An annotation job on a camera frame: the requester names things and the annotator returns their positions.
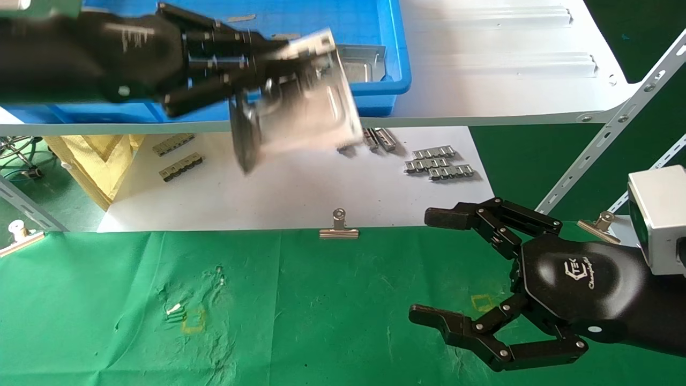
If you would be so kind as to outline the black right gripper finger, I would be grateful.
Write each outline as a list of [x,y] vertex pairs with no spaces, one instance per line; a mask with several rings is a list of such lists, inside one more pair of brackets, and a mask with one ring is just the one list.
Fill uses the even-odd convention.
[[505,259],[521,257],[522,239],[515,232],[531,237],[559,235],[563,224],[556,218],[499,197],[482,203],[460,202],[451,209],[430,207],[424,224],[439,229],[476,231]]
[[410,306],[409,320],[438,330],[446,345],[473,352],[495,372],[572,364],[588,351],[588,344],[571,328],[551,323],[554,340],[507,345],[497,339],[503,327],[531,310],[529,298],[515,294],[477,320],[424,305]]

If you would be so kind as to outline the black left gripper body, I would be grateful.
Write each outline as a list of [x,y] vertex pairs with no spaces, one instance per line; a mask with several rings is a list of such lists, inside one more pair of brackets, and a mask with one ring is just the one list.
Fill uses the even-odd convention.
[[187,85],[181,29],[153,14],[3,18],[2,103],[156,100]]

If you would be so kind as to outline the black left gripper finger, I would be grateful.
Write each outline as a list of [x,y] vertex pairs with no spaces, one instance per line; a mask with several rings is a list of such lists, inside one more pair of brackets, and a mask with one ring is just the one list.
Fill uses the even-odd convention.
[[259,32],[235,29],[221,20],[193,11],[158,3],[157,16],[176,25],[190,56],[238,58],[269,55],[289,46],[285,40],[267,39]]
[[175,119],[258,90],[267,81],[269,62],[265,55],[220,60],[186,54],[179,85],[161,96],[162,110]]

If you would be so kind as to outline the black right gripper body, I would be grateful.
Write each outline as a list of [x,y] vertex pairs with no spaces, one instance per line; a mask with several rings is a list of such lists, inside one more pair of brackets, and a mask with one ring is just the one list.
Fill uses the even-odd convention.
[[684,276],[653,274],[640,248],[546,234],[523,244],[519,269],[544,321],[595,342],[684,356]]

